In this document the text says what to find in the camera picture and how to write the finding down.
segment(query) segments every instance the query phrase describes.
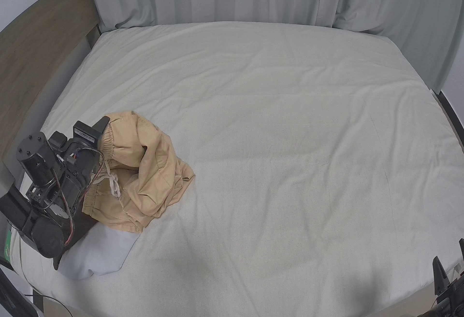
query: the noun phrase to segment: bed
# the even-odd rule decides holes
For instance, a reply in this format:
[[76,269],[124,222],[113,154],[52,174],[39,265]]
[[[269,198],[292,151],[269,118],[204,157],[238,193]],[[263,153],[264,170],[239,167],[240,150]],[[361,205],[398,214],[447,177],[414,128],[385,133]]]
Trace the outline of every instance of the bed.
[[12,234],[14,269],[97,316],[362,316],[451,270],[464,154],[398,48],[212,22],[100,36],[42,130],[133,110],[196,177],[116,273],[72,281]]

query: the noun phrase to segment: brown garment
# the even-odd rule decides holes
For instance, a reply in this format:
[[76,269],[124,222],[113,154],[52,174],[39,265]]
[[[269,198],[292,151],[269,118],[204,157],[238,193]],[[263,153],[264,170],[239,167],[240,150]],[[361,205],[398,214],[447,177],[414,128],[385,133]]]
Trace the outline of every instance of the brown garment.
[[82,211],[108,227],[142,232],[181,199],[195,175],[177,158],[169,136],[147,119],[133,111],[107,116],[100,150],[118,177],[121,197],[112,196],[103,179],[90,187]]

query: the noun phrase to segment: white bed sheet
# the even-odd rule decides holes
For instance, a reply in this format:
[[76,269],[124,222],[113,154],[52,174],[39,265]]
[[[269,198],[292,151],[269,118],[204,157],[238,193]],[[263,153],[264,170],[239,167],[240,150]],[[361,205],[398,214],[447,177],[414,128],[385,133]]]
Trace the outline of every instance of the white bed sheet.
[[464,154],[388,39],[214,22],[101,36],[43,131],[134,110],[196,177],[116,273],[14,268],[94,316],[359,316],[460,258]]

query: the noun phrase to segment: wooden bed frame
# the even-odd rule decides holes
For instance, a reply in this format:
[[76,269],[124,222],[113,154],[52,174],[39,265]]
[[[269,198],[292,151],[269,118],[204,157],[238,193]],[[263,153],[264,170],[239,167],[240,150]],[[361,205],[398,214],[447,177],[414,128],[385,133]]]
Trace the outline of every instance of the wooden bed frame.
[[2,160],[63,62],[86,37],[93,47],[99,22],[93,0],[38,0],[0,32]]

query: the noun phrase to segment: drawstring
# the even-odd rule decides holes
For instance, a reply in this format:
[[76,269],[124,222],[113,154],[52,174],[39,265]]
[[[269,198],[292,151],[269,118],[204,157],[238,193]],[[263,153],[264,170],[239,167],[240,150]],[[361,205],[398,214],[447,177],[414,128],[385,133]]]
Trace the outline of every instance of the drawstring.
[[105,160],[104,162],[106,167],[106,173],[101,172],[100,175],[93,182],[93,184],[100,183],[103,179],[108,178],[109,188],[111,189],[111,195],[119,200],[121,198],[121,190],[119,189],[119,184],[117,182],[117,175],[110,173],[107,161]]

